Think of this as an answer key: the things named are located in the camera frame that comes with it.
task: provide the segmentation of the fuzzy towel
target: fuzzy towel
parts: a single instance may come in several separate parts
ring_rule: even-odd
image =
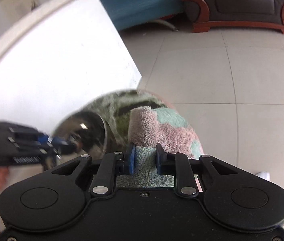
[[[175,110],[139,107],[131,111],[128,138],[136,145],[135,173],[117,177],[117,186],[171,187],[172,176],[160,176],[155,165],[155,145],[165,152],[184,153],[190,159],[203,154],[201,143],[192,127]]]

